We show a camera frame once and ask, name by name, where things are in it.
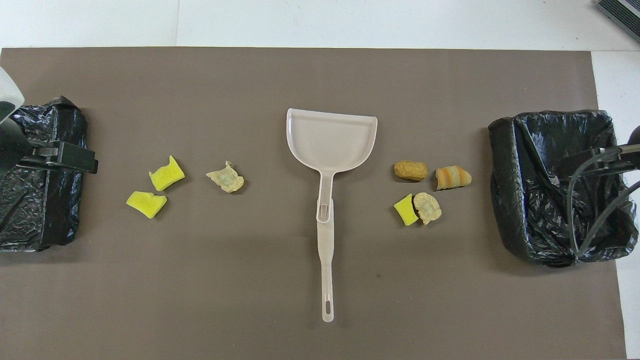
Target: shovel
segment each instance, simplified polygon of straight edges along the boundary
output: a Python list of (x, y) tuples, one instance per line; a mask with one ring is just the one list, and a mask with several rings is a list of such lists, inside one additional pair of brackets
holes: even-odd
[(318, 253), (322, 266), (322, 317), (333, 320), (333, 176), (362, 164), (376, 141), (376, 117), (289, 109), (287, 143), (293, 156), (320, 173), (316, 204)]

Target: trash bag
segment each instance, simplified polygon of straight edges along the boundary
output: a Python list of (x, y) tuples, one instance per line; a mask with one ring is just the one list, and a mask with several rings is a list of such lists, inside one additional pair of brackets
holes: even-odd
[[(86, 149), (86, 121), (65, 97), (22, 106), (10, 118), (32, 140)], [(83, 173), (14, 167), (0, 180), (0, 251), (41, 251), (75, 238)]]
[[(605, 111), (522, 113), (489, 125), (493, 154), (491, 194), (502, 242), (530, 262), (566, 267), (629, 255), (637, 242), (636, 207), (629, 199), (597, 231), (586, 253), (575, 256), (566, 218), (568, 179), (554, 165), (595, 147), (616, 145)], [(625, 186), (622, 175), (584, 176), (573, 193), (578, 245), (599, 214)]]

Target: yellow sponge piece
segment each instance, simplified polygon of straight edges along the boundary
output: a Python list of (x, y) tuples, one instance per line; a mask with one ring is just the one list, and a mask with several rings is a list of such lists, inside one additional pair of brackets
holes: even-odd
[(184, 173), (173, 156), (169, 155), (169, 165), (159, 168), (156, 172), (150, 171), (149, 177), (156, 190), (161, 192), (176, 181), (184, 179)]
[(133, 192), (127, 199), (127, 205), (153, 218), (166, 204), (166, 196), (153, 193)]
[(418, 217), (415, 216), (415, 211), (413, 210), (413, 204), (411, 203), (412, 195), (413, 194), (409, 194), (405, 196), (394, 205), (394, 208), (396, 208), (396, 211), (400, 214), (405, 226), (409, 226), (418, 221)]

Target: yellow object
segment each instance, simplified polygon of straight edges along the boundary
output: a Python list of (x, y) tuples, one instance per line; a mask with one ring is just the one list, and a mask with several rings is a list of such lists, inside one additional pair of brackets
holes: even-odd
[(433, 196), (428, 193), (417, 193), (413, 198), (413, 205), (418, 210), (418, 215), (422, 219), (424, 225), (431, 221), (438, 220), (442, 215), (440, 204)]
[(184, 179), (184, 173), (173, 156), (169, 155), (169, 165), (159, 168), (156, 172), (150, 171), (149, 177), (156, 190), (161, 192), (176, 181)]
[(413, 194), (409, 194), (405, 196), (404, 199), (398, 201), (394, 205), (394, 208), (400, 214), (405, 226), (409, 226), (418, 221), (418, 217), (415, 216), (415, 212), (413, 210), (413, 204), (411, 203), (412, 195)]
[(206, 173), (207, 177), (228, 193), (232, 193), (244, 185), (244, 178), (238, 176), (238, 173), (231, 166), (230, 161), (225, 161), (224, 169)]
[(420, 181), (427, 177), (429, 168), (419, 161), (402, 160), (394, 164), (394, 172), (403, 179)]
[(153, 218), (166, 204), (166, 196), (153, 193), (133, 192), (127, 199), (127, 205)]
[(444, 167), (436, 170), (438, 187), (436, 190), (458, 188), (471, 183), (471, 174), (459, 166)]

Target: brown table surface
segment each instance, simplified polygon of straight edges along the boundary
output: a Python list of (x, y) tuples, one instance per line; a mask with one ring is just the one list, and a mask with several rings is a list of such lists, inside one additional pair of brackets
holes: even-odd
[[(597, 108), (590, 54), (401, 49), (3, 49), (28, 104), (84, 112), (99, 173), (75, 242), (0, 254), (0, 359), (625, 357), (614, 262), (550, 269), (511, 255), (489, 193), (487, 125)], [(321, 318), (319, 177), (287, 109), (378, 117), (371, 157), (335, 179), (335, 320)], [(176, 157), (187, 178), (149, 220), (125, 205)], [(246, 184), (205, 173), (233, 161)], [(434, 192), (399, 160), (461, 165)], [(428, 192), (442, 217), (402, 225)]]

